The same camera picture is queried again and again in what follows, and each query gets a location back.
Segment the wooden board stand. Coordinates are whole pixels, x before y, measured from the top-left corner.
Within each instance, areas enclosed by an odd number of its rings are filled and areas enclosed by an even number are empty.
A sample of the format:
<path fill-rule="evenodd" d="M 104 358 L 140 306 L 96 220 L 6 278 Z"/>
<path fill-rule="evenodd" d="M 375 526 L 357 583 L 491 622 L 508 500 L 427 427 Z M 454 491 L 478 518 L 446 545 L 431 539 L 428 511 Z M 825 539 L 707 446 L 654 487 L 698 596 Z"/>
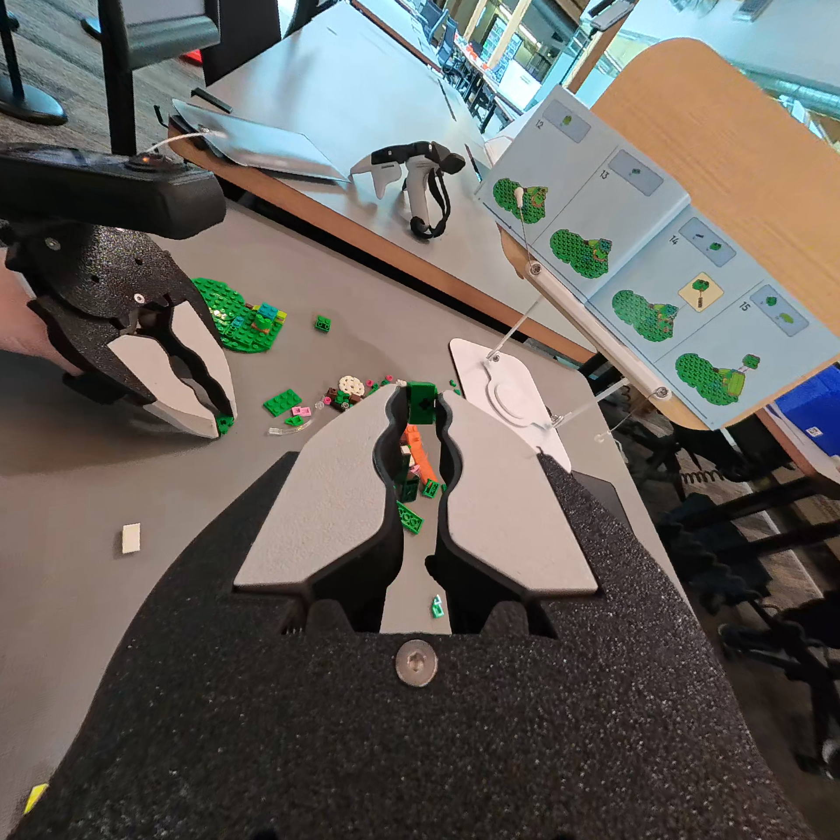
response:
<path fill-rule="evenodd" d="M 810 302 L 828 300 L 821 308 L 833 313 L 830 322 L 838 327 L 838 153 L 827 143 L 711 48 L 689 38 L 646 49 L 588 109 L 674 176 L 713 216 L 734 218 L 736 200 L 721 197 L 711 179 L 733 184 L 741 175 L 750 185 L 741 186 L 740 195 L 755 201 L 764 196 L 770 209 L 784 208 L 790 225 L 802 223 L 804 232 L 815 236 L 814 261 L 824 266 L 808 269 L 802 285 L 812 289 Z M 527 250 L 508 259 L 526 277 Z M 578 318 L 567 308 L 558 310 L 626 377 Z M 728 426 L 769 403 L 749 408 Z M 658 409 L 678 425 L 709 429 L 684 407 Z"/>

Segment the blue plastic bin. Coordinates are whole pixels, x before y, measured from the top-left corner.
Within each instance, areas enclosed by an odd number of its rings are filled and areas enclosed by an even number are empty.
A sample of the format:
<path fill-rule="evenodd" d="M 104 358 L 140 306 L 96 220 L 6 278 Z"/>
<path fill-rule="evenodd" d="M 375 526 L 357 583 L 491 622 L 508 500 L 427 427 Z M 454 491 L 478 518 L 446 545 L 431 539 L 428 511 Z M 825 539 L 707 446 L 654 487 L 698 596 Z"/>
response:
<path fill-rule="evenodd" d="M 786 417 L 826 455 L 839 456 L 838 364 L 781 395 L 767 410 Z"/>

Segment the person's left hand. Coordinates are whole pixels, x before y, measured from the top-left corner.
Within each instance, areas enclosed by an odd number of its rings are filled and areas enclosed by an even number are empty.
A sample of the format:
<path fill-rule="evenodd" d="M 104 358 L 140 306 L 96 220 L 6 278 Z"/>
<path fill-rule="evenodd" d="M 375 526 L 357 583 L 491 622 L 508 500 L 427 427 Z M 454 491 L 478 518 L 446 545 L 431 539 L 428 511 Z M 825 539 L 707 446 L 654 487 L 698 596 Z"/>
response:
<path fill-rule="evenodd" d="M 42 358 L 71 376 L 80 375 L 81 370 L 52 345 L 45 323 L 28 306 L 31 291 L 22 275 L 1 265 L 1 350 Z"/>

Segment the orange brick separator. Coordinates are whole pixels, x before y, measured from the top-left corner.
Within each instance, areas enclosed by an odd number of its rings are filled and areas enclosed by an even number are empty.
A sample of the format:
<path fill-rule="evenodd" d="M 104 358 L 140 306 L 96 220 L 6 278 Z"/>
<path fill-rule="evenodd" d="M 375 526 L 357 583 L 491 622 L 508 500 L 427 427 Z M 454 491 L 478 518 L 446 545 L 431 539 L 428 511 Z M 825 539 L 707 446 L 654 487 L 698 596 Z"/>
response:
<path fill-rule="evenodd" d="M 408 474 L 418 478 L 419 486 L 424 494 L 431 494 L 432 490 L 427 490 L 427 486 L 435 485 L 439 487 L 439 482 L 424 449 L 422 436 L 417 425 L 411 423 L 406 425 L 401 437 L 401 448 L 409 454 Z"/>

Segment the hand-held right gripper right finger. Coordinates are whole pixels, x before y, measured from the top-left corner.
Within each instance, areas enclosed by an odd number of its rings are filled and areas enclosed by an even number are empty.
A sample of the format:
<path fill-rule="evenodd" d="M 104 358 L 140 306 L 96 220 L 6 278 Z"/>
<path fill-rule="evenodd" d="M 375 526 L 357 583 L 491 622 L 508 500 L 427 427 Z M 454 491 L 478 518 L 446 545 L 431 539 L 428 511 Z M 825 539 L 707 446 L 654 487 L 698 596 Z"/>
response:
<path fill-rule="evenodd" d="M 477 634 L 501 603 L 524 626 L 541 602 L 590 598 L 599 584 L 543 468 L 542 452 L 454 391 L 437 398 L 440 472 L 428 572 L 454 634 Z"/>

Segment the open lego instruction booklet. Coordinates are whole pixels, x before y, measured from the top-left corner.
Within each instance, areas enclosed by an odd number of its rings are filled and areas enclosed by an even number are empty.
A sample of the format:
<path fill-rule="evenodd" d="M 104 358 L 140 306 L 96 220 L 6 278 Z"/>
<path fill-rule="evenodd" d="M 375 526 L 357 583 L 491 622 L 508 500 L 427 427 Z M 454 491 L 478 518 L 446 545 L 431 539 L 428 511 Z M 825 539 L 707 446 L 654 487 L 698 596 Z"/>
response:
<path fill-rule="evenodd" d="M 656 407 L 719 429 L 838 361 L 810 302 L 814 234 L 750 185 L 713 216 L 678 180 L 556 88 L 484 175 L 476 200 L 527 250 L 526 278 L 600 343 Z"/>

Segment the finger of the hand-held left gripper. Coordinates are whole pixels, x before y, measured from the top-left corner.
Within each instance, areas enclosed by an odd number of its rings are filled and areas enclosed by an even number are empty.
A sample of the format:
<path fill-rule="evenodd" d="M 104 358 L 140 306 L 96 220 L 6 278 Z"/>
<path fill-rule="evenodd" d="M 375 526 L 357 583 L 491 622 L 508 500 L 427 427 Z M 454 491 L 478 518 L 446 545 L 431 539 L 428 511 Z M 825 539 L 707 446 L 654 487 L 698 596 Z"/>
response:
<path fill-rule="evenodd" d="M 214 323 L 206 324 L 189 301 L 173 307 L 171 334 L 184 349 L 183 360 L 222 415 L 237 418 L 233 378 Z"/>
<path fill-rule="evenodd" d="M 111 341 L 108 349 L 152 394 L 152 402 L 144 406 L 146 411 L 187 434 L 219 438 L 215 415 L 175 374 L 169 355 L 157 341 L 125 334 Z"/>

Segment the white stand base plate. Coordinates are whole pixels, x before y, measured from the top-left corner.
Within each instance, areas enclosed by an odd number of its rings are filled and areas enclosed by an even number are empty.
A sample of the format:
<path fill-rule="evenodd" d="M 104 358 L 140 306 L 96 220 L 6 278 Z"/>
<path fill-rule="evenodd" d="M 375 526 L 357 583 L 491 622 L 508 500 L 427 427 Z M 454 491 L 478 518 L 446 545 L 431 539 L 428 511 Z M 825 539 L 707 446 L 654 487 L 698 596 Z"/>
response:
<path fill-rule="evenodd" d="M 465 339 L 450 340 L 448 348 L 463 397 L 571 473 L 571 459 L 525 364 Z"/>

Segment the small green lego brick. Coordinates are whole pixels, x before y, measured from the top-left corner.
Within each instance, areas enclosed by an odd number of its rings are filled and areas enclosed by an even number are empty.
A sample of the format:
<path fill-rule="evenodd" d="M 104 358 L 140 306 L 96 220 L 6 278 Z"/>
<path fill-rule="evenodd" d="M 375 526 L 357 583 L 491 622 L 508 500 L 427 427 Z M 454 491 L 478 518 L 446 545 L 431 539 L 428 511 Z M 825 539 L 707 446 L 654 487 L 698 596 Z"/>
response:
<path fill-rule="evenodd" d="M 409 424 L 419 426 L 436 423 L 437 394 L 438 389 L 432 382 L 409 381 L 406 384 Z"/>

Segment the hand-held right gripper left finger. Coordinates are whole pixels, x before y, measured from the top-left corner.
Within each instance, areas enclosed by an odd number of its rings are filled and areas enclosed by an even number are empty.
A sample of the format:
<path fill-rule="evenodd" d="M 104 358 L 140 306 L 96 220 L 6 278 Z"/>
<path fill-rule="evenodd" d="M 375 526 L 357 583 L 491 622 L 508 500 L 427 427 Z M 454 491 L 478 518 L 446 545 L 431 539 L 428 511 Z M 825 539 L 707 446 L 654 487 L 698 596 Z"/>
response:
<path fill-rule="evenodd" d="M 356 631 L 378 632 L 403 564 L 394 480 L 405 390 L 387 385 L 321 428 L 296 453 L 234 578 L 242 592 L 341 604 Z"/>

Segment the green lego base plate build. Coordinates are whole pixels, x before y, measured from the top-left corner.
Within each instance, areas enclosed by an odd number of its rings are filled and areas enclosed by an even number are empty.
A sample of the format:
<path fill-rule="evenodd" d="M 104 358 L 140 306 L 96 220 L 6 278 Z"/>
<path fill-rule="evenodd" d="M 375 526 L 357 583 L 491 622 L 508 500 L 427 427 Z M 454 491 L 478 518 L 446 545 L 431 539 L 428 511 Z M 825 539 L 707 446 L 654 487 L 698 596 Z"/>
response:
<path fill-rule="evenodd" d="M 246 354 L 271 349 L 287 314 L 267 302 L 250 305 L 241 293 L 219 280 L 192 279 L 207 304 L 223 346 Z"/>

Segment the grey adjoining table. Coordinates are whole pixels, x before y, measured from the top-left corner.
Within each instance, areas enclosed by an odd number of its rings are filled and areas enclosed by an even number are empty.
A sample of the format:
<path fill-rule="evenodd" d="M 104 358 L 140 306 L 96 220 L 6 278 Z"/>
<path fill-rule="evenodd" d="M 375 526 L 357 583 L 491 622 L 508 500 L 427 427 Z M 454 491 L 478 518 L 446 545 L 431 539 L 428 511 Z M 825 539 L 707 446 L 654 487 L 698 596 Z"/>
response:
<path fill-rule="evenodd" d="M 342 241 L 355 258 L 366 254 L 508 328 L 534 303 L 537 291 L 517 276 L 500 230 L 476 201 L 475 165 L 490 162 L 466 104 L 350 4 L 332 6 L 209 90 L 235 116 L 305 135 L 345 174 L 388 144 L 437 141 L 463 155 L 465 169 L 445 178 L 453 207 L 447 229 L 424 242 L 409 230 L 399 184 L 379 200 L 368 174 L 346 183 L 282 179 L 222 161 L 189 140 L 173 145 L 223 181 Z"/>

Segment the black office chair base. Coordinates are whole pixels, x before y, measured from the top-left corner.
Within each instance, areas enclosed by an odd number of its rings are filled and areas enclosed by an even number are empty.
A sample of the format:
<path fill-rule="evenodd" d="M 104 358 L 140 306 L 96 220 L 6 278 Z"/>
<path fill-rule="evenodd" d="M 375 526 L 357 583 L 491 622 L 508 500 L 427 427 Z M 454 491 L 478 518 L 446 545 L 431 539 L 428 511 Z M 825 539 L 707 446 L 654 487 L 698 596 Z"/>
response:
<path fill-rule="evenodd" d="M 746 605 L 761 628 L 723 624 L 718 640 L 727 659 L 746 658 L 777 669 L 810 692 L 814 754 L 795 756 L 804 771 L 838 781 L 839 699 L 838 589 L 803 605 L 765 605 L 771 576 L 759 572 L 762 557 L 838 538 L 838 519 L 748 541 L 737 519 L 793 504 L 820 490 L 808 478 L 714 505 L 692 493 L 663 515 L 656 529 L 681 583 L 715 615 L 723 606 Z"/>

